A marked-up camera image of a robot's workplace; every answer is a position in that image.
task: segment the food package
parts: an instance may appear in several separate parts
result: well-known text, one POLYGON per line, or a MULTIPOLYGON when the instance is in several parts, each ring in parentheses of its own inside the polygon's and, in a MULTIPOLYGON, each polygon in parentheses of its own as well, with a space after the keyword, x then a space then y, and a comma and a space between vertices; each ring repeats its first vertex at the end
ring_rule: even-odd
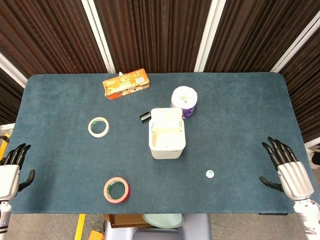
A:
POLYGON ((113 100, 150 87, 146 71, 142 68, 102 82, 104 95, 113 100))

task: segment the wall panel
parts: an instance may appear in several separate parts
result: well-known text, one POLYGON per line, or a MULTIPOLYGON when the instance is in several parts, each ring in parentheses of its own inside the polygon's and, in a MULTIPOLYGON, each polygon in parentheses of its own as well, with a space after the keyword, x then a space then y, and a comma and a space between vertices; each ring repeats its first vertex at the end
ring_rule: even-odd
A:
POLYGON ((320 137, 320 28, 280 73, 305 142, 320 137))
POLYGON ((117 71, 193 72, 211 0, 95 0, 117 71))
POLYGON ((0 68, 0 125, 13 124, 24 89, 0 68))
POLYGON ((1 0, 0 52, 25 77, 106 73, 80 0, 1 0))
POLYGON ((318 11, 319 0, 227 0, 204 71, 270 71, 318 11))

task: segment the masking tape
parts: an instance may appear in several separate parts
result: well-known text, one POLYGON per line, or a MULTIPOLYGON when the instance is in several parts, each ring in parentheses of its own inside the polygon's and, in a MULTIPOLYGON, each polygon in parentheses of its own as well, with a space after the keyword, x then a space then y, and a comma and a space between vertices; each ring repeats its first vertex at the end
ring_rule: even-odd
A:
POLYGON ((109 122, 107 121, 107 119, 105 119, 104 117, 96 117, 94 119, 92 119, 89 122, 88 125, 88 131, 89 133, 94 136, 95 138, 102 138, 103 136, 105 136, 108 132, 109 132, 109 122), (105 130, 103 132, 100 133, 94 133, 92 131, 92 127, 96 124, 96 122, 104 122, 105 123, 105 130))
POLYGON ((130 188, 128 183, 126 182, 126 180, 124 180, 122 177, 113 177, 111 179, 109 179, 106 184, 104 185, 104 189, 103 189, 103 194, 105 199, 112 203, 112 204, 119 204, 124 202, 130 195, 130 188), (122 197, 118 198, 118 199, 113 199, 112 196, 110 195, 110 189, 112 187, 113 184, 115 183, 122 183, 124 185, 124 194, 122 195, 122 197))

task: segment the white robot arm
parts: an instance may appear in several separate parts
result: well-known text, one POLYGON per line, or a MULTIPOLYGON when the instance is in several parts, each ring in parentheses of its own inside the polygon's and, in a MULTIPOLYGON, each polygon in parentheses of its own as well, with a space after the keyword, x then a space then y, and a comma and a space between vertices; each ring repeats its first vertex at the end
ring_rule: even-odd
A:
POLYGON ((32 169, 28 179, 19 184, 20 170, 30 147, 31 145, 26 146, 23 143, 0 160, 0 240, 5 239, 8 231, 11 215, 9 201, 14 199, 18 192, 29 186, 35 178, 36 171, 32 169))
POLYGON ((265 142, 262 142, 262 146, 267 150, 281 184, 272 183, 262 176, 259 179, 266 186, 284 192, 293 200, 293 209, 303 225, 306 238, 320 240, 320 206, 310 200, 314 188, 304 165, 297 160, 289 146, 271 137, 268 140, 273 148, 265 142))

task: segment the plastic box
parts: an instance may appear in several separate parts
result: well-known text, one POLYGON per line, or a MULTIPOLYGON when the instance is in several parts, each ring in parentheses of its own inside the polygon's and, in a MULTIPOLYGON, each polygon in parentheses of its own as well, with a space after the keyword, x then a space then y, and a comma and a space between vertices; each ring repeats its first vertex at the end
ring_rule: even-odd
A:
POLYGON ((149 147, 155 159, 177 159, 186 146, 181 108, 154 108, 149 121, 149 147))

